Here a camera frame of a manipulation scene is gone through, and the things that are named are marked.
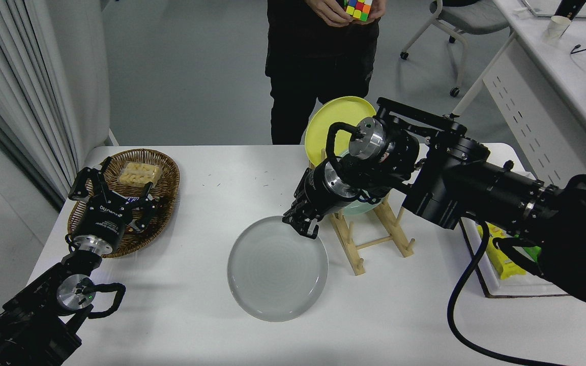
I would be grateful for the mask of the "person's right hand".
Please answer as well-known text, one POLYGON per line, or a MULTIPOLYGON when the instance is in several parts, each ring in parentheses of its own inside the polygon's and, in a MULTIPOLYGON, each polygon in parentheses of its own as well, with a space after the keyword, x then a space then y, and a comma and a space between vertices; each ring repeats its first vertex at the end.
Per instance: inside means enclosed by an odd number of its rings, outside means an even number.
POLYGON ((346 27, 354 20, 336 1, 307 0, 304 2, 330 27, 346 27))

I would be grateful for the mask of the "person's left hand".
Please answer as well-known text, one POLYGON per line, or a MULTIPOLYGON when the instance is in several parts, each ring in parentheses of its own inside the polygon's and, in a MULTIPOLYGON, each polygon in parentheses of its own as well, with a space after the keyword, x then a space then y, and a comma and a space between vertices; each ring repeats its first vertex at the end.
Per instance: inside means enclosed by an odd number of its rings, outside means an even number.
POLYGON ((386 13, 387 4, 387 0, 373 0, 371 2, 370 13, 365 24, 370 24, 381 19, 381 17, 383 17, 386 13))

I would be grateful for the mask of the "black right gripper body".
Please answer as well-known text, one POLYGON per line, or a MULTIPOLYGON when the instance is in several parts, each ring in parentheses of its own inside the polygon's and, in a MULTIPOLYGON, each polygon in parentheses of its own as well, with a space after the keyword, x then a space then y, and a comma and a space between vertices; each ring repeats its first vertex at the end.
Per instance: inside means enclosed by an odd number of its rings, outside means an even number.
POLYGON ((343 208, 343 199, 328 187, 328 168, 332 165, 320 164, 315 169, 307 169, 295 191, 295 202, 304 202, 306 216, 327 216, 343 208))

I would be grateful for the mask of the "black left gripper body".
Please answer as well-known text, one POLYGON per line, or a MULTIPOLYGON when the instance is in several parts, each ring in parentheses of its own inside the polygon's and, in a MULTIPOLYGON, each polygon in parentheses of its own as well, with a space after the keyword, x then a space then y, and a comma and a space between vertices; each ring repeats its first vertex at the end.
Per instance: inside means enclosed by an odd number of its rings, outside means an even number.
POLYGON ((125 198, 91 198, 72 234, 77 250, 116 252, 132 220, 125 198))

